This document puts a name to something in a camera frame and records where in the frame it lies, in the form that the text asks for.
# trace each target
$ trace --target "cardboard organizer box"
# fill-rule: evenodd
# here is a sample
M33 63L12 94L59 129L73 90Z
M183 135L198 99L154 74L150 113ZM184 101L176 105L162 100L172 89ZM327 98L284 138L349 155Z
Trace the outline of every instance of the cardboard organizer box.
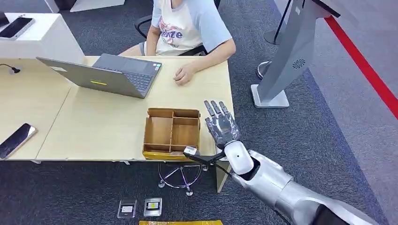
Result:
M199 110L149 108L143 155L146 159L191 161L187 146L199 150Z

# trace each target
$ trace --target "speaker grille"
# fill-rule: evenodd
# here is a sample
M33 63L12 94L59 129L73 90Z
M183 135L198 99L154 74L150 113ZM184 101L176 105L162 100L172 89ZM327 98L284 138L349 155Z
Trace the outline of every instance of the speaker grille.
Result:
M305 61L304 59L299 59L299 60L296 60L296 61L293 63L293 68L294 68L294 69L300 69L300 68L302 68L305 64L306 64L306 61Z

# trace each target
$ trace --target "person's hand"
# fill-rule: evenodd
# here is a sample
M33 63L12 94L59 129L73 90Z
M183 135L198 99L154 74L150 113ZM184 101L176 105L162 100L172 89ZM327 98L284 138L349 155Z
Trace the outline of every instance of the person's hand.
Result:
M195 67L191 63L185 64L177 70L174 80L178 85L184 85L193 78L196 72Z

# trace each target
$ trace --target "black smartphone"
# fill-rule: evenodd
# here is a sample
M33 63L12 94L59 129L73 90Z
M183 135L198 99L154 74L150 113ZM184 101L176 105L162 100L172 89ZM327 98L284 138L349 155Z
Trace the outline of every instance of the black smartphone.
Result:
M36 128L27 123L23 124L9 138L0 144L0 160L6 159L10 156L36 132Z
M34 23L33 18L18 17L4 30L0 31L0 38L17 38Z

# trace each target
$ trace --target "person's arm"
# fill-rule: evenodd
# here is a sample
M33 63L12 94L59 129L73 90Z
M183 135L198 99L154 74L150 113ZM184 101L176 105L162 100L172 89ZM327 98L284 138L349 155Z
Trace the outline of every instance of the person's arm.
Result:
M156 45L161 34L161 30L151 25L148 31L148 37L146 38L146 55L156 55Z
M220 44L207 56L201 57L189 64L182 66L177 72L174 80L178 85L184 85L188 83L193 75L203 69L217 65L224 62L231 57L236 51L235 42L233 39L229 39L226 42Z
M149 27L148 35L146 37L146 53L147 56L156 55L156 46L161 34L159 29L159 22L161 20L161 3L159 0L153 1L152 21Z
M213 0L188 1L188 8L202 44L210 54L181 67L174 77L178 85L189 82L196 72L224 62L236 51L234 40Z

